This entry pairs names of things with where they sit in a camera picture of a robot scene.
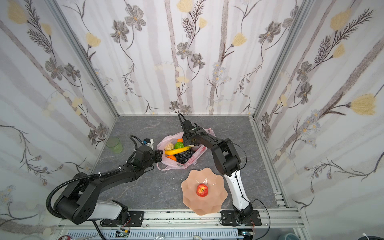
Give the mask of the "green fake lime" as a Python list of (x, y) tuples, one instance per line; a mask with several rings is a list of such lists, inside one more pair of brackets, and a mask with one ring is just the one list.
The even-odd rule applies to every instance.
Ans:
[(185, 145), (183, 142), (177, 142), (175, 145), (174, 145), (174, 149), (181, 149), (181, 148), (184, 148)]

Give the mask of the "pink plastic bag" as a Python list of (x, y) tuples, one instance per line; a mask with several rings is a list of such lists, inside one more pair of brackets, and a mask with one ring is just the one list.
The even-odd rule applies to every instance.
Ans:
[(191, 165), (197, 163), (198, 158), (200, 158), (203, 153), (208, 149), (203, 145), (198, 145), (197, 147), (191, 147), (189, 150), (179, 153), (179, 154), (166, 154), (166, 148), (173, 144), (175, 145), (179, 139), (183, 137), (183, 132), (179, 132), (174, 135), (165, 137), (158, 145), (157, 149), (163, 151), (161, 164), (165, 165), (164, 168), (160, 168), (159, 163), (157, 167), (161, 171), (167, 170), (178, 170), (178, 169), (187, 169)]

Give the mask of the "red fake strawberry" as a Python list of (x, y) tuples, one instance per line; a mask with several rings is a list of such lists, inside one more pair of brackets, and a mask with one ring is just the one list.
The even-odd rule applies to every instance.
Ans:
[(208, 189), (208, 186), (205, 185), (205, 184), (199, 184), (197, 186), (197, 191), (196, 191), (197, 195), (199, 197), (206, 197), (209, 193), (209, 189)]

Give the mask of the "peach scalloped plate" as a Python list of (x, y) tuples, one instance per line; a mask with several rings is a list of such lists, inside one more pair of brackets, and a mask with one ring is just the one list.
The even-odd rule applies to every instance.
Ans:
[(210, 168), (190, 171), (181, 188), (184, 205), (199, 216), (218, 213), (228, 197), (224, 178)]

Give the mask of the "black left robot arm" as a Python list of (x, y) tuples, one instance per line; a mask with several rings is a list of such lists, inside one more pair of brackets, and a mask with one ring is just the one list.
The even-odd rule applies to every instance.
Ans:
[(78, 173), (69, 181), (54, 188), (46, 200), (46, 208), (54, 217), (70, 220), (79, 225), (86, 221), (98, 219), (117, 220), (127, 218), (125, 206), (117, 202), (99, 201), (99, 196), (116, 186), (134, 182), (162, 160), (163, 151), (153, 150), (147, 143), (138, 146), (136, 136), (130, 139), (135, 150), (126, 164), (117, 169), (87, 175)]

